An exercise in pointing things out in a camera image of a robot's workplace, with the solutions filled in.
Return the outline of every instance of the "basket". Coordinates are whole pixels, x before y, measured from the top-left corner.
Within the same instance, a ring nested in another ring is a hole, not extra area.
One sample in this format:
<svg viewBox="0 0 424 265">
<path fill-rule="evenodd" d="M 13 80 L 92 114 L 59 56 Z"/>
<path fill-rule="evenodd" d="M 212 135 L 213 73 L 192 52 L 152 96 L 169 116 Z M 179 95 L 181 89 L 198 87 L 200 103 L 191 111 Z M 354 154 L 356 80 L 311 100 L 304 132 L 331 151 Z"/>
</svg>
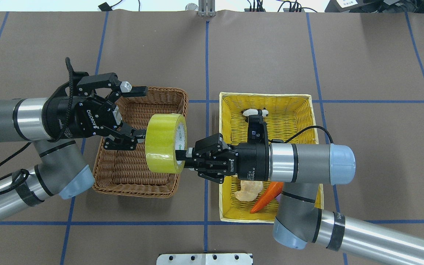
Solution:
<svg viewBox="0 0 424 265">
<path fill-rule="evenodd" d="M 179 113 L 186 117 L 187 93 L 178 88 L 148 87 L 146 97 L 120 98 L 116 102 L 123 121 L 135 129 L 146 129 L 153 114 Z M 93 190 L 99 193 L 145 198 L 169 198 L 178 188 L 180 175 L 148 170 L 145 145 L 134 151 L 108 151 L 99 143 L 94 162 Z"/>
<path fill-rule="evenodd" d="M 315 125 L 312 98 L 310 95 L 294 94 L 245 94 L 220 93 L 219 132 L 226 143 L 237 145 L 247 140 L 248 123 L 241 111 L 244 109 L 263 109 L 269 111 L 264 118 L 268 127 L 269 139 L 289 139 L 305 127 Z M 303 132 L 291 141 L 292 143 L 318 144 L 316 129 Z M 265 181 L 262 193 L 269 186 Z M 244 202 L 235 198 L 234 193 L 240 190 L 240 180 L 236 177 L 225 177 L 219 186 L 220 220 L 237 223 L 274 223 L 279 203 L 273 200 L 258 213 L 250 213 L 254 201 Z M 323 209 L 323 185 L 320 184 L 316 207 Z"/>
</svg>

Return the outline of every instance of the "brown wicker basket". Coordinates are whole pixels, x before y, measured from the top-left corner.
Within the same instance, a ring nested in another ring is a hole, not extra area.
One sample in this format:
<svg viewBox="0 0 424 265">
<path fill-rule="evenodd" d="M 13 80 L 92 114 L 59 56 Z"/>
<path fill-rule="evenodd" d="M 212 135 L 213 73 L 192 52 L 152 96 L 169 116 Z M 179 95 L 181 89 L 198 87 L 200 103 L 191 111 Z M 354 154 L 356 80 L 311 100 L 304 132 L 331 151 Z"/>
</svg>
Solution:
<svg viewBox="0 0 424 265">
<path fill-rule="evenodd" d="M 188 99 L 183 89 L 148 87 L 146 97 L 120 98 L 116 104 L 124 122 L 136 129 L 146 129 L 156 113 L 179 113 L 186 117 Z M 103 145 L 101 139 L 93 169 L 95 191 L 145 198 L 173 196 L 180 175 L 149 171 L 144 144 L 138 144 L 134 151 L 108 151 Z"/>
</svg>

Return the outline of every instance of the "metal clamp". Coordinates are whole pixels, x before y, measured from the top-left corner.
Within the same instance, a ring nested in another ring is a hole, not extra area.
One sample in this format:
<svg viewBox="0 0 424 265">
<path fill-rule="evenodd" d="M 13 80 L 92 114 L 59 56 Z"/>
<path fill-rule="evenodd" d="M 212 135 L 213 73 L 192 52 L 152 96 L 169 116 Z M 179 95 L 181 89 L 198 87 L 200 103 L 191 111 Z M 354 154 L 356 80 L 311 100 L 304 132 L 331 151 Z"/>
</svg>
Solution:
<svg viewBox="0 0 424 265">
<path fill-rule="evenodd" d="M 215 0 L 199 0 L 199 17 L 215 17 Z"/>
</svg>

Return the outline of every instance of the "blue tape grid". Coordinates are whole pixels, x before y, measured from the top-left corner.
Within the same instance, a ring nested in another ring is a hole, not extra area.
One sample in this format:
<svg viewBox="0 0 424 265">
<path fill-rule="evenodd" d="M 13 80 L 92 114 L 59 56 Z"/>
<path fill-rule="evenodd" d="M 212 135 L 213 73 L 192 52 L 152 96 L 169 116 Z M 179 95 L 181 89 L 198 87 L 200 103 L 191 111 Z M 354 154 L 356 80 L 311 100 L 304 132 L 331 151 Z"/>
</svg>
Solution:
<svg viewBox="0 0 424 265">
<path fill-rule="evenodd" d="M 2 32 L 4 30 L 5 24 L 7 22 L 9 12 L 6 12 L 5 17 L 3 19 L 1 28 L 0 28 L 0 38 L 2 35 Z M 106 17 L 104 21 L 104 27 L 101 37 L 101 43 L 99 45 L 99 53 L 98 53 L 98 60 L 96 63 L 96 73 L 99 72 L 99 65 L 101 61 L 101 55 L 104 45 L 104 37 L 106 34 L 106 27 L 108 22 L 108 16 L 109 13 L 106 12 Z M 422 72 L 423 78 L 424 78 L 424 67 L 421 62 L 421 58 L 418 52 L 417 44 L 414 39 L 414 35 L 412 32 L 409 16 L 407 13 L 405 13 L 406 20 L 407 20 L 407 27 L 409 29 L 410 37 L 412 40 L 412 44 L 414 47 L 415 55 L 417 56 L 417 60 L 420 66 L 420 70 Z M 326 127 L 326 119 L 325 119 L 325 112 L 324 112 L 324 106 L 323 104 L 331 104 L 331 103 L 405 103 L 405 104 L 423 104 L 424 100 L 325 100 L 322 98 L 322 93 L 320 89 L 320 81 L 318 77 L 318 68 L 317 68 L 317 61 L 315 56 L 315 50 L 314 50 L 314 44 L 313 44 L 313 38 L 312 38 L 312 32 L 311 32 L 311 23 L 310 23 L 310 17 L 309 14 L 306 14 L 307 18 L 307 26 L 308 26 L 308 36 L 310 40 L 311 45 L 311 54 L 312 54 L 312 60 L 313 60 L 313 66 L 314 66 L 314 72 L 315 72 L 315 81 L 318 91 L 318 99 L 314 100 L 313 102 L 318 103 L 320 105 L 320 111 L 321 116 L 323 120 L 323 126 Z M 190 100 L 190 103 L 205 103 L 206 104 L 206 125 L 205 125 L 205 135 L 209 136 L 209 114 L 210 114 L 210 103 L 218 103 L 218 100 L 211 100 L 210 94 L 209 94 L 209 21 L 206 22 L 205 25 L 205 87 L 206 87 L 206 99 L 205 100 Z M 81 152 L 84 152 L 84 147 L 86 144 L 86 139 L 83 139 L 83 142 L 81 144 Z M 336 186 L 333 187 L 333 193 L 335 195 L 335 204 L 336 204 L 336 210 L 340 211 L 339 201 L 338 201 L 338 192 L 336 189 Z M 208 221 L 208 182 L 205 181 L 204 186 L 204 221 L 158 221 L 158 222 L 74 222 L 72 221 L 73 217 L 73 209 L 74 209 L 74 203 L 75 198 L 72 198 L 70 203 L 70 210 L 68 214 L 68 220 L 66 222 L 39 222 L 39 221 L 3 221 L 0 222 L 0 225 L 65 225 L 66 226 L 66 233 L 64 238 L 64 245 L 62 250 L 62 256 L 60 258 L 60 264 L 64 264 L 64 257 L 66 254 L 66 248 L 68 245 L 68 239 L 69 239 L 69 232 L 70 227 L 72 225 L 74 226 L 101 226 L 101 225 L 203 225 L 204 226 L 204 252 L 207 252 L 208 248 L 208 225 L 271 225 L 267 223 L 230 223 L 230 222 L 221 222 L 221 221 Z M 375 224 L 393 224 L 393 223 L 424 223 L 424 219 L 402 219 L 402 220 L 366 220 L 370 223 Z M 347 265 L 348 260 L 346 254 L 343 254 L 343 260 L 344 263 Z"/>
</svg>

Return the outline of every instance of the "black plug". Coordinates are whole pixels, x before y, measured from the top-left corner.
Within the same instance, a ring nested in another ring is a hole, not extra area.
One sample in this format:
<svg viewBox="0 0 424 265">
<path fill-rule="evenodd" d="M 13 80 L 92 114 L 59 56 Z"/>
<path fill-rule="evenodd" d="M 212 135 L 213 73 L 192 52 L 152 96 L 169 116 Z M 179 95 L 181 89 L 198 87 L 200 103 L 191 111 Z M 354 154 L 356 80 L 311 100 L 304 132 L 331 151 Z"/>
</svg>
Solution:
<svg viewBox="0 0 424 265">
<path fill-rule="evenodd" d="M 111 6 L 107 2 L 104 2 L 101 5 L 98 5 L 98 7 L 101 11 L 112 11 Z"/>
</svg>

